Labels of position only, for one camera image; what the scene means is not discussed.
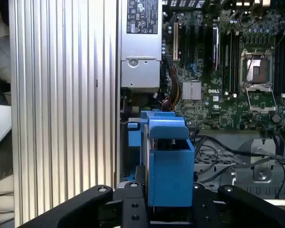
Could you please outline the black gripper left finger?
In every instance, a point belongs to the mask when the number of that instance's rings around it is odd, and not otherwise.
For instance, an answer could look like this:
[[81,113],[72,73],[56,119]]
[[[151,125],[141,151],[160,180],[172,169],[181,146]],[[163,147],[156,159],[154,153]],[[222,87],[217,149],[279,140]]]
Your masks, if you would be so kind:
[[133,181],[116,190],[96,185],[22,224],[23,228],[147,228],[145,167],[136,167]]

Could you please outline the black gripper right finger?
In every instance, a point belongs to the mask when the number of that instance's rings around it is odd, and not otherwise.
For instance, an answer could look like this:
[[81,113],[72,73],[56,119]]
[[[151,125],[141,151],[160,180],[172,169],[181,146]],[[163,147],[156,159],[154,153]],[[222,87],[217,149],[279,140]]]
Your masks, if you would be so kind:
[[285,228],[285,210],[233,185],[211,193],[194,183],[194,228]]

